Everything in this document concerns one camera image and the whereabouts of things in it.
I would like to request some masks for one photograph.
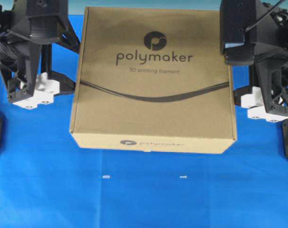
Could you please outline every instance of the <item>white plastic block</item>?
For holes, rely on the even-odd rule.
[[[48,73],[42,73],[37,76],[33,97],[15,102],[14,104],[26,109],[35,109],[40,104],[52,104],[54,102],[54,95],[58,93],[60,93],[60,83],[55,80],[49,80]]]

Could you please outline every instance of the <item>brown cardboard box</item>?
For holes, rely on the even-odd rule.
[[[217,11],[86,8],[70,127],[78,145],[223,153],[236,123],[219,27]]]

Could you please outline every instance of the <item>black curved line graphic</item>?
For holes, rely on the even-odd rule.
[[[129,99],[133,99],[133,100],[144,101],[144,102],[154,102],[154,103],[168,103],[168,102],[186,100],[186,99],[189,99],[189,98],[192,98],[195,96],[200,96],[200,95],[207,94],[207,93],[210,93],[210,92],[213,92],[216,90],[227,88],[227,87],[229,87],[229,82],[224,82],[224,83],[221,83],[218,85],[213,85],[211,87],[207,87],[207,88],[193,91],[193,92],[189,92],[189,93],[177,94],[177,95],[171,95],[171,96],[163,96],[163,97],[143,97],[143,96],[123,94],[123,93],[115,92],[115,91],[110,90],[110,89],[100,87],[98,85],[94,85],[90,82],[86,82],[83,80],[81,80],[81,85],[85,85],[85,86],[109,93],[111,95],[125,97],[125,98],[129,98]]]

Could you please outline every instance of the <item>blue backdrop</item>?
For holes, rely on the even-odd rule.
[[[271,4],[279,0],[262,0]],[[4,9],[12,8],[13,0],[0,0]],[[218,10],[221,0],[69,0],[69,14],[83,15],[86,6],[107,6],[107,7],[148,7],[148,8],[169,8],[169,9],[196,9],[196,10]],[[288,9],[288,0],[282,4]]]
[[[83,17],[71,21],[81,37]],[[55,71],[75,80],[77,61],[54,45]],[[248,83],[246,67],[233,72],[236,88]],[[88,150],[68,131],[72,95],[31,111],[6,97],[0,79],[0,228],[288,228],[279,123],[236,108],[239,139],[223,155]]]

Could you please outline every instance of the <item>screw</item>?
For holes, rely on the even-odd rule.
[[[37,5],[39,5],[41,7],[46,7],[47,3],[45,0],[37,0]]]

